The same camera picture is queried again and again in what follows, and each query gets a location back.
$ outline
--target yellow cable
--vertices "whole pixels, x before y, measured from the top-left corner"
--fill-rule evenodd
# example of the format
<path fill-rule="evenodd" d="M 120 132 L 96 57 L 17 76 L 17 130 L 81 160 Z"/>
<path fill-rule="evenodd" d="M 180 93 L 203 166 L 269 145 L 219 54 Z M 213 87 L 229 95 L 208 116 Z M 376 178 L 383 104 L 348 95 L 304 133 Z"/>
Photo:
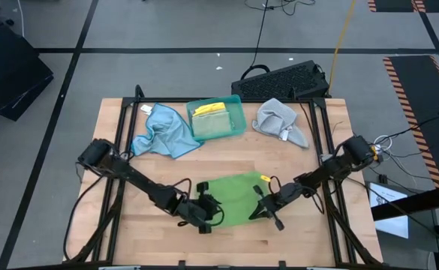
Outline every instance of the yellow cable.
<path fill-rule="evenodd" d="M 336 44 L 336 49 L 334 50 L 334 57 L 332 58 L 332 67 L 331 67 L 331 75 L 329 76 L 329 88 L 327 89 L 328 94 L 331 93 L 332 89 L 332 80 L 334 79 L 334 64 L 336 63 L 336 59 L 338 58 L 338 51 L 341 47 L 342 39 L 346 34 L 347 25 L 349 24 L 350 18 L 353 16 L 354 5 L 356 4 L 356 0 L 351 2 L 351 6 L 349 7 L 349 11 L 347 12 L 346 21 L 344 22 L 344 26 L 342 27 L 341 35 L 339 36 L 338 43 Z"/>

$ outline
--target wooden table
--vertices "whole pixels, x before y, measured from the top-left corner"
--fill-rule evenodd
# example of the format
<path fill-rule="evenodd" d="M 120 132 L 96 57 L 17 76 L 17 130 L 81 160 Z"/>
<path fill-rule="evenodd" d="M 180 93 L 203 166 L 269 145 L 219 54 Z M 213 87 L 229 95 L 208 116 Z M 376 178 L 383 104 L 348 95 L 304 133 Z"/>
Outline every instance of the wooden table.
<path fill-rule="evenodd" d="M 121 102 L 121 99 L 102 100 L 94 138 L 114 141 Z M 338 145 L 353 135 L 346 103 L 341 99 L 329 99 L 326 104 L 333 141 Z M 165 105 L 187 119 L 185 103 Z M 259 103 L 243 104 L 247 123 L 256 119 L 259 106 Z M 249 125 L 241 136 L 207 141 L 201 148 L 177 160 L 148 153 L 133 158 L 131 165 L 163 184 L 190 178 L 195 186 L 197 182 L 252 170 L 277 176 L 283 183 L 291 182 L 293 177 L 315 170 L 318 163 L 312 134 L 300 105 L 289 103 L 288 106 L 299 114 L 296 124 L 310 142 L 309 150 L 262 135 Z M 308 105 L 303 106 L 309 112 Z M 126 115 L 122 145 L 125 144 L 130 111 Z M 146 115 L 139 112 L 134 134 L 146 132 L 145 120 Z M 321 120 L 319 125 L 324 152 L 327 152 Z M 81 193 L 96 178 L 86 172 Z M 354 173 L 351 178 L 363 181 L 360 173 Z M 68 240 L 70 256 L 79 251 L 98 225 L 105 182 L 94 187 L 77 207 Z M 350 181 L 345 181 L 343 188 L 352 230 L 371 254 L 382 261 L 366 190 Z M 272 220 L 264 219 L 230 228 L 214 228 L 212 234 L 200 235 L 195 227 L 177 227 L 178 217 L 171 217 L 154 207 L 147 195 L 127 183 L 114 264 L 177 266 L 179 260 L 185 260 L 189 266 L 277 266 L 279 260 L 285 260 L 288 266 L 334 266 L 327 217 L 319 213 L 311 199 L 297 199 L 278 216 L 286 226 L 281 232 Z M 339 226 L 336 227 L 341 255 L 347 262 L 344 235 Z M 101 258 L 105 257 L 108 240 L 109 232 L 106 232 Z"/>

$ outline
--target yellow sponge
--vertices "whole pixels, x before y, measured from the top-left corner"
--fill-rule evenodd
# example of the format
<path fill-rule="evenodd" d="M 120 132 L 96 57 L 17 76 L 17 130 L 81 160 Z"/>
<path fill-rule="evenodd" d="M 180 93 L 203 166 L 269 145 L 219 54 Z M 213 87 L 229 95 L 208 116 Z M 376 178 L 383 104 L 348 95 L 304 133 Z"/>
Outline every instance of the yellow sponge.
<path fill-rule="evenodd" d="M 199 108 L 195 109 L 194 114 L 192 116 L 200 116 L 205 113 L 211 113 L 217 110 L 226 109 L 226 105 L 224 102 L 211 103 L 207 105 L 202 105 Z"/>

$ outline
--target yellow object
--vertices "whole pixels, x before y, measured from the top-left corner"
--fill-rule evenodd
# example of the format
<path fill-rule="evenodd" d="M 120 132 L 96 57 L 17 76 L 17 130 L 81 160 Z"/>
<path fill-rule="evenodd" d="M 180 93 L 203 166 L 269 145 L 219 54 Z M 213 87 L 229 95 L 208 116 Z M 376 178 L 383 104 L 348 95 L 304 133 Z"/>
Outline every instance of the yellow object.
<path fill-rule="evenodd" d="M 267 177 L 267 176 L 265 176 L 265 175 L 262 175 L 262 176 L 261 176 L 261 179 L 264 180 L 264 181 L 266 181 L 266 182 L 270 182 L 270 181 L 271 181 L 271 178 L 269 178 L 269 177 Z"/>
<path fill-rule="evenodd" d="M 226 105 L 224 105 L 224 102 L 211 103 L 207 105 L 202 105 L 199 108 L 195 109 L 192 116 L 200 116 L 205 113 L 211 113 L 217 110 L 224 109 L 226 109 Z"/>
<path fill-rule="evenodd" d="M 374 160 L 378 161 L 379 157 L 377 156 L 376 148 L 374 146 L 371 147 L 372 151 L 374 152 Z"/>
<path fill-rule="evenodd" d="M 334 79 L 334 65 L 336 63 L 336 59 L 338 58 L 338 51 L 341 47 L 342 39 L 346 34 L 347 25 L 349 24 L 350 18 L 353 16 L 354 5 L 356 4 L 356 0 L 351 2 L 351 6 L 349 7 L 349 11 L 347 12 L 346 21 L 344 22 L 344 26 L 342 27 L 341 35 L 339 36 L 338 43 L 336 44 L 336 49 L 334 50 L 334 56 L 332 57 L 332 67 L 331 67 L 331 75 L 329 76 L 329 88 L 327 89 L 327 93 L 331 93 L 332 89 L 332 80 Z"/>

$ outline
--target green cloth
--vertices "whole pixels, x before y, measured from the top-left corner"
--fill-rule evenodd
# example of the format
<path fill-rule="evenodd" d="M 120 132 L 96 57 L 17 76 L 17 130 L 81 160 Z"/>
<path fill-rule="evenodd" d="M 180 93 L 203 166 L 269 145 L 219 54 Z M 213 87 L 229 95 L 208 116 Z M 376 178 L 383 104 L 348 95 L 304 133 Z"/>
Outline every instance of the green cloth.
<path fill-rule="evenodd" d="M 192 130 L 195 137 L 231 132 L 232 123 L 229 112 L 220 109 L 192 118 Z"/>
<path fill-rule="evenodd" d="M 260 199 L 253 186 L 259 185 L 264 195 L 269 194 L 267 182 L 262 180 L 261 176 L 259 172 L 248 172 L 207 181 L 209 189 L 206 193 L 220 202 L 219 206 L 224 210 L 224 220 L 218 227 L 230 227 L 251 221 L 249 216 L 256 209 Z M 215 214 L 208 223 L 216 224 L 222 215 L 220 212 Z"/>

